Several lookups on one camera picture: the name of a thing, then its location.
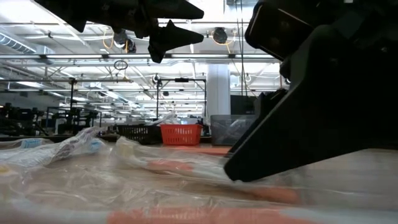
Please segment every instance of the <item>table surface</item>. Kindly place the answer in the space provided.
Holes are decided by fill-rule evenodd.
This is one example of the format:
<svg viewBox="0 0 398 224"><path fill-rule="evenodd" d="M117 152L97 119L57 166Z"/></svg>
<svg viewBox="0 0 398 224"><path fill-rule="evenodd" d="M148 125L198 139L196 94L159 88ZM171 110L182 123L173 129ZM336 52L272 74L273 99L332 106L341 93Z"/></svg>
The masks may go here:
<svg viewBox="0 0 398 224"><path fill-rule="evenodd" d="M290 170L259 198L206 180L131 167L112 155L114 144L95 155L54 162L31 173L15 189L37 203L102 210L148 206L257 205L264 201L382 210L398 209L398 151L367 149ZM177 147L227 150L225 147Z"/></svg>

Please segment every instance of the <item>transparent plastic sheet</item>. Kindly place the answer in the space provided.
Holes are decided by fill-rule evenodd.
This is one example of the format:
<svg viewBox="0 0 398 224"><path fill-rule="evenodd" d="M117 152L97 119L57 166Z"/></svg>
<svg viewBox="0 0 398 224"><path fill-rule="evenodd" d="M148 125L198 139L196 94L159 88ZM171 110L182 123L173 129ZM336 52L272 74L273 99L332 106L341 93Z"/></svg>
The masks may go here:
<svg viewBox="0 0 398 224"><path fill-rule="evenodd" d="M96 146L99 143L95 141L92 144L92 140L100 130L100 128L87 128L61 143L37 146L29 150L16 150L18 153L11 157L7 157L8 155L2 157L0 151L0 162L21 167L41 167L71 156L94 153L98 150Z"/></svg>
<svg viewBox="0 0 398 224"><path fill-rule="evenodd" d="M233 146L255 120L254 115L213 115L211 117L212 143Z"/></svg>
<svg viewBox="0 0 398 224"><path fill-rule="evenodd" d="M0 142L1 150L12 150L12 149L30 149L33 147L52 144L53 142L48 139L42 138L30 138L30 139L18 139L15 141L4 141Z"/></svg>
<svg viewBox="0 0 398 224"><path fill-rule="evenodd" d="M16 171L2 185L0 223L397 223L398 169L384 161L392 157L365 151L242 184L226 179L220 157L121 138L89 156Z"/></svg>
<svg viewBox="0 0 398 224"><path fill-rule="evenodd" d="M175 118L175 111L171 111L171 112L163 115L163 118L160 118L157 121L147 123L146 125L153 126L153 125L159 125L159 124L180 124L180 123Z"/></svg>

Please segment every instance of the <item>red basket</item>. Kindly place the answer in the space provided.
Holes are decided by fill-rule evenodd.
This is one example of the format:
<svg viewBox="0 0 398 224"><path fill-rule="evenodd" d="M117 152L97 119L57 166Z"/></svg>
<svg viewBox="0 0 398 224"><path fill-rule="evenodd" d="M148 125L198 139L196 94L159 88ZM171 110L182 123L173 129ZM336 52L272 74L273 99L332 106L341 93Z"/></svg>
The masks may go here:
<svg viewBox="0 0 398 224"><path fill-rule="evenodd" d="M161 124L163 144L171 146L194 146L200 143L199 124Z"/></svg>

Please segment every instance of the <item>ceiling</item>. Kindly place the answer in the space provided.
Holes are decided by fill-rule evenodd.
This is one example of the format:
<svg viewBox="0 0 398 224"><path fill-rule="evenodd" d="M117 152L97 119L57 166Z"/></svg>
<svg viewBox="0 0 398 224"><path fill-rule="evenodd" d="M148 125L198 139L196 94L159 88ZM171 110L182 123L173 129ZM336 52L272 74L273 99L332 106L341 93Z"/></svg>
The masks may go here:
<svg viewBox="0 0 398 224"><path fill-rule="evenodd" d="M252 14L252 1L245 1L242 10L225 4L223 0L192 0L192 4L204 10L203 19L195 21L173 20L176 26L190 29L203 34L205 39L200 44L180 47L171 50L170 54L190 54L182 58L167 58L161 64L155 64L148 56L141 58L123 59L128 68L118 71L114 63L120 59L110 58L109 60L94 58L55 58L51 59L52 64L40 60L27 60L18 57L0 58L0 76L3 79L28 79L28 80L68 80L76 78L79 80L103 81L101 86L93 83L79 82L77 97L85 98L81 104L87 102L96 105L99 110L105 113L125 116L129 112L136 116L153 116L156 102L154 97L154 83L152 79L155 74L160 78L197 78L205 79L209 63L225 63L231 71L232 80L231 94L241 94L239 76L242 70L242 61L225 58L202 58L204 54L259 54L264 52L254 49L243 41L242 33L245 31ZM160 19L160 25L164 26L167 19ZM211 33L215 27L224 27L229 35L229 45L219 45L212 39ZM43 46L47 53L51 54L124 54L123 48L117 48L113 44L112 30L101 24L88 22L83 33L79 33L61 19L42 9L40 6L29 0L2 0L0 2L0 34L7 34L26 46L37 49ZM128 32L137 46L137 54L148 54L148 39L137 39L133 32ZM0 45L0 54L21 54L10 47ZM277 60L264 57L257 59L244 59L244 71L246 73L246 85L250 95L258 95L261 90L276 90L280 87L279 63ZM70 89L67 82L42 83L40 87L31 87L20 83L12 83L7 86L10 89L30 88L59 90L51 91L51 95L65 101L69 92L62 89ZM160 114L170 110L177 110L182 116L199 115L203 111L204 92L202 83L170 82L164 90L170 91L169 96L161 95L164 105L161 106ZM99 88L106 91L112 89L118 99L109 94L100 94Z"/></svg>

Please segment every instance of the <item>cable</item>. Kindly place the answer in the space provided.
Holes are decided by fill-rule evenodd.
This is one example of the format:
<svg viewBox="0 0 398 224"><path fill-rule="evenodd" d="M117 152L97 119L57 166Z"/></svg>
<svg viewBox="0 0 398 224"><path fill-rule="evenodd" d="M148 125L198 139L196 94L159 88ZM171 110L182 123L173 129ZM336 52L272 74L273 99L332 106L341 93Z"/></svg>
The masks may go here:
<svg viewBox="0 0 398 224"><path fill-rule="evenodd" d="M104 37L103 37L104 39L102 40L102 43L103 43L104 47L106 47L107 49L111 49L113 47L113 35L114 35L114 33L112 33L111 46L108 46L108 45L105 44L105 35L106 35L106 31L104 31Z"/></svg>
<svg viewBox="0 0 398 224"><path fill-rule="evenodd" d="M242 0L240 0L240 2L241 2L241 13L243 13L243 7L242 7ZM241 85L241 94L242 94L242 96L243 96L243 83L244 83L244 80L243 80L243 76L244 76L244 74L245 74L245 72L244 72L244 65L243 65L243 42L241 42L241 29L239 28L239 19L238 19L238 2L237 2L237 0L235 0L235 10L236 10L236 25L238 26L238 40L239 40L239 49L240 49L240 51L241 51L241 58L242 58L242 70L241 70L241 83L242 83L242 85ZM248 89L247 89L247 86L245 85L245 90L246 90L246 96L248 95Z"/></svg>
<svg viewBox="0 0 398 224"><path fill-rule="evenodd" d="M129 42L126 40L126 49L125 49L125 51L126 51L126 54L128 53L128 51L127 51L127 47L128 47L128 45L129 45Z"/></svg>
<svg viewBox="0 0 398 224"><path fill-rule="evenodd" d="M235 66L236 71L238 72L239 76L240 76L240 77L243 77L243 76L241 75L241 73L239 72L239 69L238 69L238 67L236 66L234 60L232 60L232 62L234 63L234 66ZM247 86L246 77L244 77L244 81L245 81L245 82L244 82L245 88L248 88L248 89L250 90L250 92L253 94L253 96L256 97L256 98L258 99L258 96L256 96L256 94L254 94L253 91L251 91L250 87Z"/></svg>
<svg viewBox="0 0 398 224"><path fill-rule="evenodd" d="M228 53L230 54L230 53L231 53L231 51L229 50L229 46L228 46L228 44L226 45L226 49L228 50Z"/></svg>

